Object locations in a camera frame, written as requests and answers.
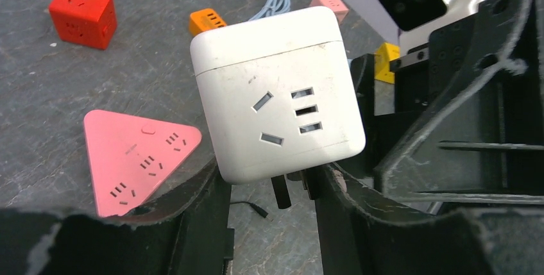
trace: gray stone surface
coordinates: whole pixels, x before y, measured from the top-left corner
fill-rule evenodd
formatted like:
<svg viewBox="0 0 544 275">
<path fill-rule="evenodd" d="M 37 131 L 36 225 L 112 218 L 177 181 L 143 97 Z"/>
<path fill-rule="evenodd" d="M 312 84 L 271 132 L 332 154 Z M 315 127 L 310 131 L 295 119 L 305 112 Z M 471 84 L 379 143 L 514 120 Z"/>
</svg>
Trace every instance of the gray stone surface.
<svg viewBox="0 0 544 275">
<path fill-rule="evenodd" d="M 232 274 L 322 274 L 314 202 L 300 181 L 287 181 L 292 207 L 279 210 L 270 180 L 232 189 L 232 201 L 251 201 L 273 217 L 269 222 L 247 204 L 230 207 L 229 227 L 235 228 Z"/>
<path fill-rule="evenodd" d="M 94 214 L 83 116 L 104 109 L 197 126 L 202 144 L 155 197 L 190 180 L 213 154 L 189 56 L 189 14 L 211 7 L 233 24 L 266 0 L 115 0 L 119 27 L 106 51 L 59 41 L 51 0 L 0 1 L 0 206 Z M 293 0 L 293 9 L 309 1 Z M 374 50 L 376 35 L 363 20 L 353 15 L 348 26 L 348 55 Z"/>
</svg>

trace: table surface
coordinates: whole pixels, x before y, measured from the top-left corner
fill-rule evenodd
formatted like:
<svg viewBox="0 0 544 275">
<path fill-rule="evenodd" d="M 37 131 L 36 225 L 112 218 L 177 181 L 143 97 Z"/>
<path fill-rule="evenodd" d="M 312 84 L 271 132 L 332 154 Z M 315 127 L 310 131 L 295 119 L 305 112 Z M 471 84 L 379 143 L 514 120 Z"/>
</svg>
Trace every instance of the table surface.
<svg viewBox="0 0 544 275">
<path fill-rule="evenodd" d="M 193 177 L 213 149 L 189 54 L 189 14 L 213 8 L 234 24 L 266 0 L 115 0 L 119 27 L 106 51 L 60 41 L 50 1 L 0 0 L 0 206 L 96 214 L 82 126 L 94 109 L 199 128 L 202 143 L 152 199 L 203 182 Z M 310 1 L 292 0 L 292 9 Z M 380 43 L 356 13 L 341 29 L 348 57 Z M 199 188 L 187 187 L 187 197 Z"/>
</svg>

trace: red cube power strip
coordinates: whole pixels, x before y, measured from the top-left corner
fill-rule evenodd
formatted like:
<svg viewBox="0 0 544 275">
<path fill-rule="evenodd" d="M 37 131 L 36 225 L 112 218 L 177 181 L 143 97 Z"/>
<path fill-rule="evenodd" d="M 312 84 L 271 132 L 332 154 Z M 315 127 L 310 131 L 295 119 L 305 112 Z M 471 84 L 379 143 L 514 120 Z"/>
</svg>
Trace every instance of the red cube power strip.
<svg viewBox="0 0 544 275">
<path fill-rule="evenodd" d="M 61 40 L 106 49 L 117 19 L 114 0 L 53 0 L 49 14 Z"/>
</svg>

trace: power plug prong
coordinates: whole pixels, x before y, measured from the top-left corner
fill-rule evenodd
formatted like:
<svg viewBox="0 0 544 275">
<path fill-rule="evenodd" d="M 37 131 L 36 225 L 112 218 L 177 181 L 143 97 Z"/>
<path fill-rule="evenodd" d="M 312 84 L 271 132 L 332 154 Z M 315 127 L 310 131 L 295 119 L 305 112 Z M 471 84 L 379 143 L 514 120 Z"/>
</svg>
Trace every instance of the power plug prong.
<svg viewBox="0 0 544 275">
<path fill-rule="evenodd" d="M 272 177 L 271 179 L 278 208 L 287 209 L 291 207 L 291 198 L 289 197 L 289 189 L 287 189 L 287 182 L 285 182 L 284 175 Z"/>
</svg>

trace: black cable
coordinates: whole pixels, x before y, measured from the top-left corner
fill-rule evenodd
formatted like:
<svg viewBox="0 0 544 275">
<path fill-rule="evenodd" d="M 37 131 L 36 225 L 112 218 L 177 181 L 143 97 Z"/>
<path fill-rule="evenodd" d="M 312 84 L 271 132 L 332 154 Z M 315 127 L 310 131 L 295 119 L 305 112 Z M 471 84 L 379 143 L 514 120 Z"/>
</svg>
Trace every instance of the black cable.
<svg viewBox="0 0 544 275">
<path fill-rule="evenodd" d="M 251 203 L 249 201 L 231 201 L 230 204 L 241 204 L 245 203 L 248 204 L 257 214 L 259 214 L 263 219 L 267 219 L 269 221 L 273 221 L 274 218 L 272 215 L 270 215 L 265 209 L 257 206 L 255 203 Z"/>
</svg>

